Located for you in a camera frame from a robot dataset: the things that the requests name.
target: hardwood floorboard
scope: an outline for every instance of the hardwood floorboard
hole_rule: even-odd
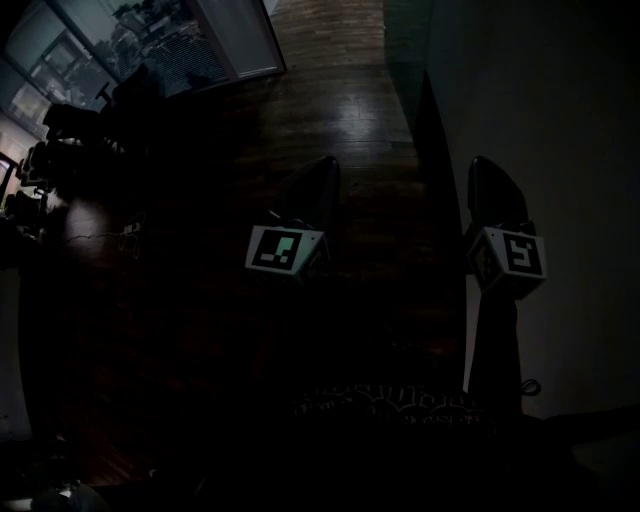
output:
[[[79,239],[23,279],[31,420],[65,436],[89,483],[144,478],[194,408],[291,382],[307,368],[274,355],[287,343],[320,351],[392,326],[461,385],[460,233],[441,210],[455,194],[414,149],[382,0],[279,0],[272,23],[286,74],[169,103],[150,163],[96,170],[70,205],[63,238],[145,211],[140,259],[117,237]],[[243,268],[251,229],[282,179],[325,155],[342,169],[332,263],[313,297],[279,306]]]

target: wall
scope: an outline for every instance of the wall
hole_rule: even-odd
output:
[[[31,437],[18,354],[19,296],[18,271],[0,272],[0,441]]]
[[[523,190],[546,240],[549,280],[518,305],[523,378],[543,387],[525,412],[544,418],[640,402],[635,28],[617,3],[610,12],[598,2],[481,4],[436,2],[427,71],[463,228],[467,170],[481,154]],[[473,278],[467,302],[469,361]]]

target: cable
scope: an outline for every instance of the cable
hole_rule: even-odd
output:
[[[140,221],[139,225],[138,223],[134,223],[133,221],[136,220],[141,215],[142,215],[142,220]],[[107,233],[100,233],[97,235],[77,235],[71,238],[67,238],[66,240],[63,240],[58,244],[58,246],[64,245],[68,242],[71,242],[72,240],[77,240],[79,238],[89,239],[89,238],[104,238],[107,236],[117,236],[119,237],[118,249],[120,249],[121,251],[124,251],[124,248],[127,245],[127,240],[129,240],[130,238],[133,238],[134,244],[133,244],[133,249],[131,249],[131,252],[133,253],[132,254],[133,259],[137,260],[140,257],[140,245],[138,243],[139,233],[142,231],[142,227],[144,226],[144,223],[146,222],[146,220],[147,220],[147,212],[140,212],[134,215],[133,217],[131,217],[131,219],[127,221],[124,231],[122,231],[121,233],[107,232]]]
[[[58,245],[66,244],[67,242],[71,242],[71,240],[77,240],[78,238],[102,238],[105,236],[120,236],[120,235],[122,235],[122,233],[102,233],[100,235],[78,235],[78,236],[72,236],[71,238],[67,238],[66,240],[63,240],[62,242],[58,243]]]
[[[542,386],[536,379],[527,379],[520,387],[520,394],[523,396],[537,396],[542,391]]]

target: wooden floor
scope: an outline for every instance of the wooden floor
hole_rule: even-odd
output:
[[[455,193],[430,186],[438,169],[412,144],[382,0],[280,0],[272,23],[286,74],[175,104],[148,166],[116,166],[72,203],[64,237],[145,211],[140,258],[78,239],[23,279],[34,429],[62,433],[90,483],[144,478],[190,411],[286,386],[372,332],[420,344],[462,384],[460,233],[440,208]],[[332,266],[316,295],[272,296],[243,268],[251,228],[281,180],[324,155],[342,169]]]

